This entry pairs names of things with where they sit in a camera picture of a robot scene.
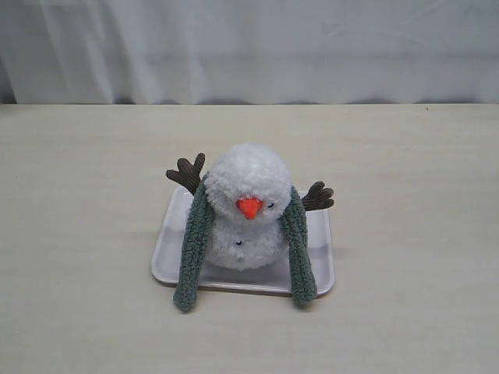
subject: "fleece scarf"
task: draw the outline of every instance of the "fleece scarf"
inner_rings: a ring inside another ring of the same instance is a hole
[[[205,176],[194,194],[182,243],[179,282],[173,302],[182,312],[196,304],[196,293],[207,243],[214,222],[214,210],[206,194]],[[291,201],[279,218],[289,243],[291,293],[295,305],[307,306],[317,296],[316,281],[307,248],[306,211],[296,188],[291,188]]]

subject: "snowman body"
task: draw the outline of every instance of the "snowman body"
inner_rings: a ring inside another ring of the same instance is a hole
[[[276,153],[262,145],[234,146],[215,162],[204,183],[214,208],[206,261],[246,270],[286,254],[279,217],[291,199],[292,182]]]

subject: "plastic tray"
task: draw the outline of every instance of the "plastic tray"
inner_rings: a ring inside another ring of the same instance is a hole
[[[192,195],[178,187],[168,204],[165,220],[151,260],[154,278],[162,284],[176,286],[182,254],[182,240]],[[309,232],[309,256],[317,282],[318,295],[329,292],[334,285],[333,245],[328,210],[306,213]],[[203,265],[200,289],[250,292],[271,295],[290,295],[291,278],[287,256],[257,270],[230,270]]]

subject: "snowman plush toy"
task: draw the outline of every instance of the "snowman plush toy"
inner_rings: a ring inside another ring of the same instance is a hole
[[[173,297],[182,311],[196,303],[203,263],[233,270],[256,269],[288,254],[291,293],[298,307],[317,296],[307,252],[306,211],[333,205],[333,190],[314,183],[300,198],[284,161],[270,148],[233,146],[200,177],[205,156],[181,158],[167,178],[193,194]]]

